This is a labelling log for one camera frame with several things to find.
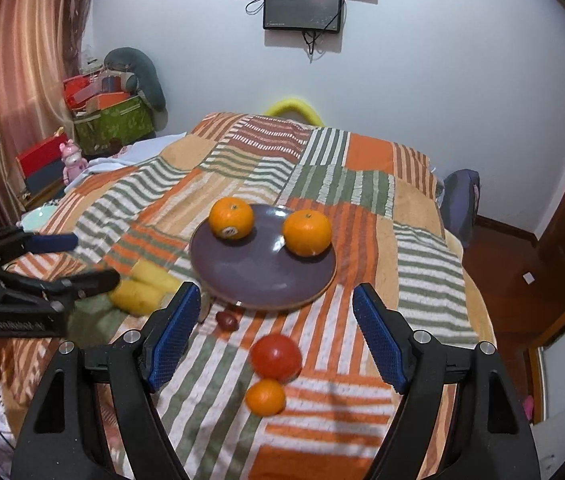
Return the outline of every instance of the yellow ring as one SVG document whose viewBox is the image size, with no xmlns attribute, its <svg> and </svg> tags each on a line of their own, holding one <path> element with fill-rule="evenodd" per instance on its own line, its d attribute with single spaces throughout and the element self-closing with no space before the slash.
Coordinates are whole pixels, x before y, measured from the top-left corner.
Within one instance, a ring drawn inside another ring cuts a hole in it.
<svg viewBox="0 0 565 480">
<path fill-rule="evenodd" d="M 316 113 L 316 110 L 314 110 L 306 102 L 294 97 L 278 101 L 264 114 L 269 117 L 278 117 L 280 116 L 280 114 L 283 114 L 285 112 L 296 112 L 300 114 L 305 118 L 307 124 L 311 124 L 312 126 L 325 126 L 325 123 L 323 123 L 323 121 L 320 119 L 319 115 Z"/>
</svg>

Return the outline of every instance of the striped curtain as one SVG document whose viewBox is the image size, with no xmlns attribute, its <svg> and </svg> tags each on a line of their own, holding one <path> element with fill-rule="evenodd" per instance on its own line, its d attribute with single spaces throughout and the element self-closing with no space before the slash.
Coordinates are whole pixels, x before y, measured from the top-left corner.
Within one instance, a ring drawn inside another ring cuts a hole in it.
<svg viewBox="0 0 565 480">
<path fill-rule="evenodd" d="M 0 0 L 0 226 L 22 213 L 16 155 L 72 132 L 62 81 L 77 72 L 89 1 Z"/>
</svg>

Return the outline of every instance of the wooden floor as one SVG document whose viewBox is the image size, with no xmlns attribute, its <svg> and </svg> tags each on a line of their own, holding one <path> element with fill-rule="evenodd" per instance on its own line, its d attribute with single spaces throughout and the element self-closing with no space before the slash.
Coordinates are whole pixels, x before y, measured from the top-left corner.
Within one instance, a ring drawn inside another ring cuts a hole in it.
<svg viewBox="0 0 565 480">
<path fill-rule="evenodd" d="M 483 295 L 498 351 L 524 398 L 531 384 L 523 350 L 565 310 L 565 263 L 541 260 L 527 240 L 476 226 L 463 265 Z M 536 278 L 531 285 L 525 272 Z"/>
</svg>

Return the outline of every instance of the striped blanket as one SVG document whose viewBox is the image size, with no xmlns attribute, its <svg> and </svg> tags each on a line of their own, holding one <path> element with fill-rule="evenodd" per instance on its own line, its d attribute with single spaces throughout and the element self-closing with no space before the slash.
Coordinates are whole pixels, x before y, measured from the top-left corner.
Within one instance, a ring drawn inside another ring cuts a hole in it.
<svg viewBox="0 0 565 480">
<path fill-rule="evenodd" d="M 215 303 L 156 408 L 192 479 L 361 478 L 400 396 L 379 378 L 357 327 L 354 286 L 371 282 L 388 308 L 444 343 L 494 340 L 459 244 L 441 225 L 428 166 L 422 153 L 384 140 L 276 118 L 212 114 L 157 158 L 96 174 L 70 192 L 45 231 L 75 232 L 78 249 L 24 256 L 18 270 L 50 278 L 106 265 L 127 276 L 147 258 L 196 281 L 188 243 L 220 197 L 322 211 L 333 224 L 338 257 L 325 294 L 293 312 L 234 308 L 240 328 L 231 334 L 218 330 L 214 314 L 227 306 Z M 70 337 L 101 343 L 144 321 L 106 299 L 90 300 L 78 306 Z M 304 366 L 285 387 L 284 412 L 259 418 L 243 403 L 257 380 L 247 355 L 268 333 L 291 336 Z M 31 399 L 56 348 L 49 340 L 10 344 L 5 384 L 20 405 Z M 105 388 L 101 399 L 114 462 L 131 476 Z M 452 405 L 453 387 L 446 387 L 422 475 L 435 471 Z"/>
</svg>

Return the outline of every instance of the screw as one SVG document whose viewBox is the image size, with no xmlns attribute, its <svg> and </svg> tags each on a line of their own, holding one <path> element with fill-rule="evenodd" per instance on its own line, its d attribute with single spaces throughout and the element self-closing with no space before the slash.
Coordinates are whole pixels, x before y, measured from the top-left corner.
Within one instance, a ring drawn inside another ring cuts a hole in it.
<svg viewBox="0 0 565 480">
<path fill-rule="evenodd" d="M 414 339 L 424 345 L 432 340 L 432 335 L 424 330 L 416 330 L 414 332 Z"/>
<path fill-rule="evenodd" d="M 485 355 L 492 355 L 496 351 L 496 347 L 489 341 L 483 341 L 479 345 L 480 351 Z"/>
<path fill-rule="evenodd" d="M 76 345 L 74 345 L 72 341 L 65 341 L 64 343 L 60 344 L 58 351 L 61 354 L 70 354 L 75 347 Z"/>
<path fill-rule="evenodd" d="M 126 343 L 135 343 L 138 339 L 140 339 L 140 332 L 137 330 L 128 330 L 122 336 Z"/>
</svg>

